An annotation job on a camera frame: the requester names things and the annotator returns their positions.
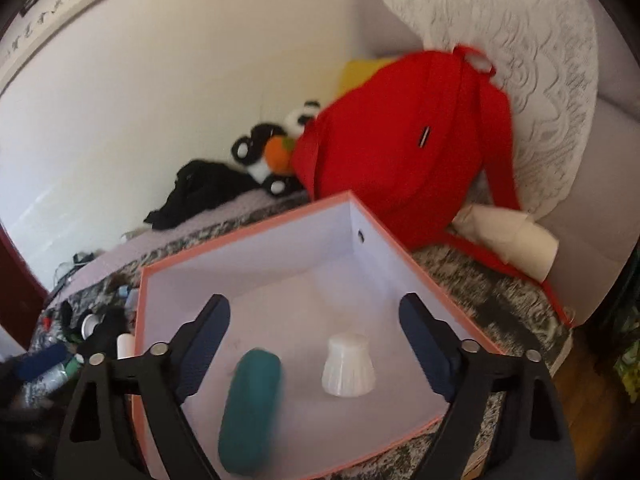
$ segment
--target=metal screw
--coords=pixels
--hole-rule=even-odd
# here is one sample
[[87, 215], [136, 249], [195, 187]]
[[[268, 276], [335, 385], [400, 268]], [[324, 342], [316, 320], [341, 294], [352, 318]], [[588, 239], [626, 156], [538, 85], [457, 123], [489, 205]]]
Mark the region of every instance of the metal screw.
[[91, 366], [97, 366], [103, 361], [104, 361], [104, 354], [94, 354], [91, 357], [89, 357], [89, 364]]
[[151, 347], [151, 355], [164, 355], [169, 349], [169, 345], [167, 343], [156, 343]]
[[539, 363], [540, 361], [542, 361], [542, 356], [537, 350], [527, 350], [526, 352], [524, 352], [524, 355], [527, 356], [527, 359], [529, 361], [533, 361], [534, 363]]
[[477, 354], [480, 349], [480, 345], [473, 339], [465, 339], [462, 342], [462, 349], [470, 354]]

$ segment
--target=white ribbed container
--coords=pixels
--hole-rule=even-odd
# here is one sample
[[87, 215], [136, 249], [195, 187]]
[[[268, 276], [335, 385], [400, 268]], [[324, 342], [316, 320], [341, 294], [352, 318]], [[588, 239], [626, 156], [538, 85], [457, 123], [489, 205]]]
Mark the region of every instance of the white ribbed container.
[[359, 397], [376, 385], [369, 357], [369, 340], [360, 334], [341, 333], [329, 339], [329, 356], [324, 364], [322, 387], [333, 396]]

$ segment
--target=yellow pillow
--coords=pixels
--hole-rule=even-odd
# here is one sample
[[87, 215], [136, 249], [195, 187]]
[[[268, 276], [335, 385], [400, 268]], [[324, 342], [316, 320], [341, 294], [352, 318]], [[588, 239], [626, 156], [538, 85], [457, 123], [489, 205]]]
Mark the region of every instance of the yellow pillow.
[[345, 65], [338, 85], [338, 97], [342, 97], [348, 91], [366, 83], [382, 67], [393, 63], [396, 57], [383, 57], [381, 59], [355, 59]]

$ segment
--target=black cloth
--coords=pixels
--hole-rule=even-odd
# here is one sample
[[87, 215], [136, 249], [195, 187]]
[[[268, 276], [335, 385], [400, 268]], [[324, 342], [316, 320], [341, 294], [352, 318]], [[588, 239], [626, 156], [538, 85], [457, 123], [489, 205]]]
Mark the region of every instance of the black cloth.
[[145, 218], [154, 230], [172, 229], [208, 209], [215, 209], [259, 186], [246, 173], [219, 162], [192, 160], [175, 179], [175, 189], [166, 203]]

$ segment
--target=white plastic cup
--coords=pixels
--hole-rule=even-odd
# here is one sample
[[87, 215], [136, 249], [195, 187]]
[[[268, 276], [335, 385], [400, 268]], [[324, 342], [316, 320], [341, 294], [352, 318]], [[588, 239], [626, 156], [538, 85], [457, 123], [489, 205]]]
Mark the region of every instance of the white plastic cup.
[[89, 314], [82, 320], [82, 325], [80, 326], [80, 334], [82, 335], [82, 339], [88, 339], [89, 336], [94, 333], [95, 327], [100, 324], [100, 318], [95, 314]]
[[329, 355], [322, 373], [322, 388], [336, 397], [359, 397], [376, 385], [376, 374], [369, 356], [369, 340], [345, 332], [332, 336]]
[[133, 334], [120, 334], [116, 340], [118, 359], [133, 357], [136, 338]]

